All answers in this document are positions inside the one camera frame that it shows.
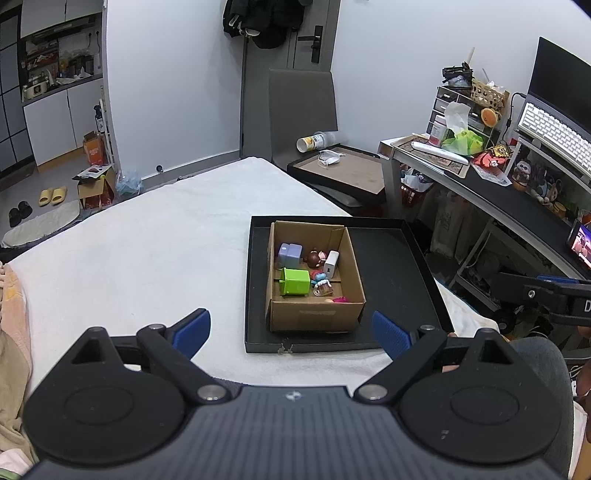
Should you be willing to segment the white face mask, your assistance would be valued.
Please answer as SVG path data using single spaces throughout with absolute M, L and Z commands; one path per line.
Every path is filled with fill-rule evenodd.
M 335 152 L 334 150 L 322 150 L 318 154 L 318 164 L 324 168 L 328 168 L 331 165 L 338 164 L 344 153 Z

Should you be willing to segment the brown-haired doll figurine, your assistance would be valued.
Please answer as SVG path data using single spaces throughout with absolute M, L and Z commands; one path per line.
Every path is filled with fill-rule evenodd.
M 325 253 L 325 251 L 311 249 L 310 251 L 308 251 L 307 257 L 305 257 L 305 262 L 311 269 L 318 269 L 322 268 L 322 266 L 325 265 L 325 260 L 327 258 L 328 254 Z

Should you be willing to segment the red plastic basket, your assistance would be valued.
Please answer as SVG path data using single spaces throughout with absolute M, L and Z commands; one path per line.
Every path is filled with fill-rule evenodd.
M 406 207 L 420 204 L 433 185 L 434 181 L 421 173 L 406 172 L 401 177 L 402 204 Z

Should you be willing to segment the grey desk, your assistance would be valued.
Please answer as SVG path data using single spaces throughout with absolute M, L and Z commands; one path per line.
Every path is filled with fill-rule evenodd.
M 511 246 L 514 236 L 520 237 L 544 256 L 563 275 L 584 280 L 590 274 L 567 250 L 566 240 L 571 227 L 532 197 L 512 187 L 502 187 L 483 180 L 474 168 L 460 178 L 407 151 L 403 146 L 417 135 L 383 140 L 378 154 L 381 158 L 389 216 L 405 217 L 401 191 L 401 167 L 407 165 L 433 179 L 437 184 L 461 196 L 490 216 L 470 254 L 474 256 L 491 235 L 507 241 Z

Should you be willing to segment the lavender block toy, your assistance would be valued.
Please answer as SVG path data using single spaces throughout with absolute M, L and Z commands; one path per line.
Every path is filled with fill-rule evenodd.
M 301 244 L 281 244 L 276 256 L 276 267 L 287 269 L 300 268 L 301 254 L 303 254 L 303 246 Z

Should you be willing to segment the black framed side board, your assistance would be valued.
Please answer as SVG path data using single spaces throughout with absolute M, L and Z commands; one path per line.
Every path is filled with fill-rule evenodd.
M 386 202 L 382 164 L 375 154 L 345 146 L 332 152 L 338 161 L 325 165 L 320 152 L 291 162 L 287 173 L 346 210 L 380 207 Z

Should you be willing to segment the green tissue pack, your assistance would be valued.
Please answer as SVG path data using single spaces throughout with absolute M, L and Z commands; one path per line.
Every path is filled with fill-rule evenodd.
M 473 157 L 485 150 L 483 138 L 470 129 L 462 130 L 445 139 L 441 147 L 461 156 Z

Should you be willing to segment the black tray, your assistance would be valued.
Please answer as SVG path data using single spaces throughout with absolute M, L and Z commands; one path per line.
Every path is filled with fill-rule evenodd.
M 270 226 L 276 220 L 341 218 L 352 236 L 366 306 L 355 331 L 270 331 L 266 308 Z M 246 268 L 245 349 L 249 353 L 328 353 L 376 349 L 372 316 L 379 311 L 406 331 L 428 324 L 446 332 L 452 322 L 409 225 L 403 220 L 339 216 L 254 216 L 250 220 Z

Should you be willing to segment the green block toy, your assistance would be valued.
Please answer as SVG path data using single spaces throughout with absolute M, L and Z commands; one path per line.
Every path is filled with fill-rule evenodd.
M 283 268 L 280 272 L 281 296 L 307 296 L 311 287 L 311 276 L 308 270 Z

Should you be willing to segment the white keyboard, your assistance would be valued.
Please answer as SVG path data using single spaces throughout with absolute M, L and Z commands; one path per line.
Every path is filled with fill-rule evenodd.
M 590 171 L 590 142 L 534 104 L 525 104 L 518 130 L 539 140 L 585 172 Z

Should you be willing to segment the small cardboard box with magazines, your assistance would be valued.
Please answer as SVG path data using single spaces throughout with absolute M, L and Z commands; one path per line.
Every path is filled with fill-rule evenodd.
M 91 165 L 73 180 L 77 182 L 77 195 L 83 209 L 102 209 L 114 202 L 116 178 L 111 165 Z

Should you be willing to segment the white kitchen cabinet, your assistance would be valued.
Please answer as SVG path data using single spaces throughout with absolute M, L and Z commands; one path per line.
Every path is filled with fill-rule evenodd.
M 104 1 L 24 1 L 24 116 L 39 166 L 83 146 L 103 98 Z

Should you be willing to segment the orange box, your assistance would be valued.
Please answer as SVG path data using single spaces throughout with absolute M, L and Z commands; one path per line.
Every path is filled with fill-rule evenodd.
M 107 160 L 105 158 L 102 136 L 94 131 L 84 135 L 83 148 L 88 163 L 93 166 L 102 166 Z

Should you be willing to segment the white yellow plastic bottle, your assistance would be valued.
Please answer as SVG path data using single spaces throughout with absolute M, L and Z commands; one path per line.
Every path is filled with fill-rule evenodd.
M 313 135 L 301 137 L 297 139 L 295 148 L 301 154 L 311 151 L 321 151 L 328 149 L 329 147 L 338 145 L 341 143 L 341 136 L 338 131 L 315 132 Z

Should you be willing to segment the black slippers pair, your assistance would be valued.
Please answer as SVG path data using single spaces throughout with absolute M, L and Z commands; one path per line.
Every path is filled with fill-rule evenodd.
M 32 214 L 32 207 L 27 201 L 21 201 L 16 207 L 9 211 L 9 226 L 11 228 L 19 225 L 23 220 L 27 219 Z

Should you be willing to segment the smartphone with lit screen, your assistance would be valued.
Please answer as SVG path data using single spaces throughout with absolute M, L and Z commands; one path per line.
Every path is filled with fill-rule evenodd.
M 579 221 L 573 224 L 567 240 L 567 250 L 580 264 L 591 269 L 591 233 L 586 225 Z

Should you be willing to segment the grey chair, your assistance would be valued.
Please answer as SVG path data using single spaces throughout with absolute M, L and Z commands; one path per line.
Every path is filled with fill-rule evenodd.
M 338 130 L 331 72 L 270 70 L 269 104 L 271 161 L 283 171 L 304 157 L 298 139 Z

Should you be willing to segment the white USB charger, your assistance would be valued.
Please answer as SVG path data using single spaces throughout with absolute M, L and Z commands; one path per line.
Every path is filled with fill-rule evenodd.
M 335 275 L 335 269 L 337 269 L 339 261 L 339 251 L 331 250 L 325 258 L 324 273 L 328 279 L 332 279 Z

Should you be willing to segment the yellow slippers pair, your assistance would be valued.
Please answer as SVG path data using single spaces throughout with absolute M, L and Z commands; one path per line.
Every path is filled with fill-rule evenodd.
M 59 205 L 65 201 L 67 196 L 67 187 L 61 186 L 57 188 L 47 188 L 40 192 L 40 196 L 38 199 L 38 206 L 45 207 L 45 206 L 55 206 Z

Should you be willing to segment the pink-hooded doll figurine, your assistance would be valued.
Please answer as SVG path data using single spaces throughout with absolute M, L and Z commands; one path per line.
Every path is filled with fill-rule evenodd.
M 325 302 L 328 302 L 328 303 L 338 303 L 338 304 L 351 303 L 351 302 L 349 302 L 349 299 L 346 298 L 346 297 L 327 298 L 327 299 L 325 299 Z

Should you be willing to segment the red crab bottle toy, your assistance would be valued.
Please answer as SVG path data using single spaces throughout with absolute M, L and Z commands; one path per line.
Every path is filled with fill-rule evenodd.
M 324 271 L 315 270 L 311 272 L 311 291 L 315 297 L 328 297 L 334 293 L 332 283 Z

